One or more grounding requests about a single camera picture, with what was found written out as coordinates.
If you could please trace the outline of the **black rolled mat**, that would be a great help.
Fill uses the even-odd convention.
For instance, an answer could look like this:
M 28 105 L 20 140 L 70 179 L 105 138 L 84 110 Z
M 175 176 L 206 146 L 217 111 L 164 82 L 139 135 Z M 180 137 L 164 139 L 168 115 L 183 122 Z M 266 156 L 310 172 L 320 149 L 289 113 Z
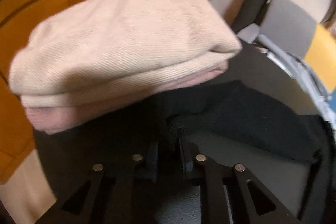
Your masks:
M 260 24 L 265 15 L 268 0 L 244 0 L 231 28 L 238 33 L 252 23 Z

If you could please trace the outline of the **light blue hoodie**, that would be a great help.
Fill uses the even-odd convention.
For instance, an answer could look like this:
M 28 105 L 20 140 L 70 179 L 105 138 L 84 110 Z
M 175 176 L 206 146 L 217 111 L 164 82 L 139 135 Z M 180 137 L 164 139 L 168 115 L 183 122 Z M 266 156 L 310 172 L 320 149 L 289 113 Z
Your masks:
M 300 88 L 311 98 L 324 120 L 334 123 L 335 111 L 329 106 L 331 92 L 323 84 L 317 73 L 298 56 L 283 51 L 265 35 L 258 35 L 256 42 L 267 49 L 266 56 L 280 67 L 290 78 L 296 80 Z

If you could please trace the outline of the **black knit sweater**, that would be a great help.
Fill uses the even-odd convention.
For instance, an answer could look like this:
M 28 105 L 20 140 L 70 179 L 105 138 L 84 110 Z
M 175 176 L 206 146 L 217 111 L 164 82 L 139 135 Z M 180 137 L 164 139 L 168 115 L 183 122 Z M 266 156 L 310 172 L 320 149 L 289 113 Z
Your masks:
M 56 203 L 39 223 L 335 223 L 335 141 L 240 81 L 34 131 Z

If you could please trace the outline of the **folded beige pink clothes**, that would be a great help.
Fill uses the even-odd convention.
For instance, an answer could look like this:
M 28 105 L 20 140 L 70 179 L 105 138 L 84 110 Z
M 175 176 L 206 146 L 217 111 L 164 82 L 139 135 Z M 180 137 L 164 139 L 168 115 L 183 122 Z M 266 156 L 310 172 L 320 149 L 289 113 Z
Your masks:
M 206 82 L 241 48 L 208 0 L 86 0 L 35 27 L 9 88 L 33 127 L 55 134 Z

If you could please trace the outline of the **tricolour office chair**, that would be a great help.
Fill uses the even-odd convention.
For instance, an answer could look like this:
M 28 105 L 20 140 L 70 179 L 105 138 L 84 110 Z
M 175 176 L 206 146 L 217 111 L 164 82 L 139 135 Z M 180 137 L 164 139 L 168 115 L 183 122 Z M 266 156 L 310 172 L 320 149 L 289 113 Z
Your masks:
M 331 96 L 335 91 L 335 39 L 309 13 L 291 0 L 269 0 L 261 23 L 238 32 L 247 43 L 265 35 L 283 51 L 303 59 L 322 80 Z

